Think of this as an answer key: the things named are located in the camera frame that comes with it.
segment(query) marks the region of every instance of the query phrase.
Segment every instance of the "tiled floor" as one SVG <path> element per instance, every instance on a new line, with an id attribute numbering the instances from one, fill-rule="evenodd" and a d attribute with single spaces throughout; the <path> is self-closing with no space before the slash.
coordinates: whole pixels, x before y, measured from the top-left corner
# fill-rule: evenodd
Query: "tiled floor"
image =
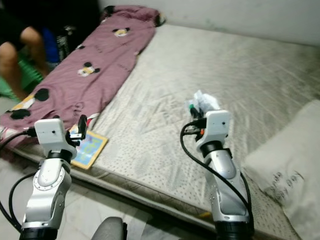
<path id="1" fill-rule="evenodd" d="M 0 158 L 0 200 L 8 206 L 12 185 L 25 174 L 35 171 Z M 27 201 L 32 192 L 32 178 L 24 180 L 13 197 L 13 207 L 22 221 Z M 89 240 L 99 224 L 107 217 L 121 217 L 128 224 L 128 240 L 204 240 L 192 232 L 154 218 L 151 214 L 129 204 L 73 184 L 66 196 L 64 214 L 58 232 L 58 240 Z M 0 214 L 0 236 L 7 240 L 19 239 L 18 232 Z"/>

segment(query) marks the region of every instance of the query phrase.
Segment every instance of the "wrinkled blanket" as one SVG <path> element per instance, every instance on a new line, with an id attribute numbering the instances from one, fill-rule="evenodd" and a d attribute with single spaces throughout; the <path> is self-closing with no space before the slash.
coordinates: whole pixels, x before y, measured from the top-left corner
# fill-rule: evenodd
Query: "wrinkled blanket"
<path id="1" fill-rule="evenodd" d="M 17 131 L 59 116 L 68 129 L 80 115 L 92 128 L 135 66 L 137 55 L 155 34 L 159 12 L 143 6 L 108 6 L 104 19 L 22 102 L 0 117 Z"/>

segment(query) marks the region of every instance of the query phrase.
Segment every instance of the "white pillow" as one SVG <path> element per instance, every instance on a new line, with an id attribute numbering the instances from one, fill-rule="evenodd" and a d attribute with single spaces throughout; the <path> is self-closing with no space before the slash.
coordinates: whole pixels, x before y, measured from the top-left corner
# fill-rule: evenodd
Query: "white pillow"
<path id="1" fill-rule="evenodd" d="M 320 240 L 320 101 L 251 153 L 244 172 L 282 205 L 303 240 Z"/>

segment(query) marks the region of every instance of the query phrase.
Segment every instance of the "white mattress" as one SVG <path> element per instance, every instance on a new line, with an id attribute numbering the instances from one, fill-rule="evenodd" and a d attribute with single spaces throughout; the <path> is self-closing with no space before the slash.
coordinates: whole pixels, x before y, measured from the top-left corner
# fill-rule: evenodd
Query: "white mattress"
<path id="1" fill-rule="evenodd" d="M 241 162 L 319 98 L 319 53 L 309 46 L 159 27 L 93 128 L 108 144 L 91 170 L 73 168 L 72 174 L 213 229 L 198 218 L 211 210 L 205 172 L 180 147 L 180 130 L 189 121 L 184 101 L 199 89 L 220 100 L 233 114 L 227 145 Z M 195 146 L 192 138 L 186 143 Z M 37 147 L 16 151 L 39 159 Z M 298 239 L 281 207 L 249 185 L 257 231 Z"/>

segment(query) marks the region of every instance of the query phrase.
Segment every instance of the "bed sheet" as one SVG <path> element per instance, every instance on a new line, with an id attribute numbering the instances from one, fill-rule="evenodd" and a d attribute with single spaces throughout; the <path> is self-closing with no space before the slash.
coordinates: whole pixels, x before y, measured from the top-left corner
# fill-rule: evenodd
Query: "bed sheet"
<path id="1" fill-rule="evenodd" d="M 93 128 L 108 144 L 91 170 L 72 174 L 213 229 L 198 217 L 211 210 L 205 172 L 180 147 L 190 120 L 184 101 L 201 89 L 232 113 L 226 145 L 241 163 L 319 98 L 319 56 L 311 46 L 164 25 Z M 186 145 L 194 148 L 194 140 L 186 137 Z M 40 158 L 38 146 L 16 151 Z M 248 183 L 257 231 L 299 239 L 281 207 Z"/>

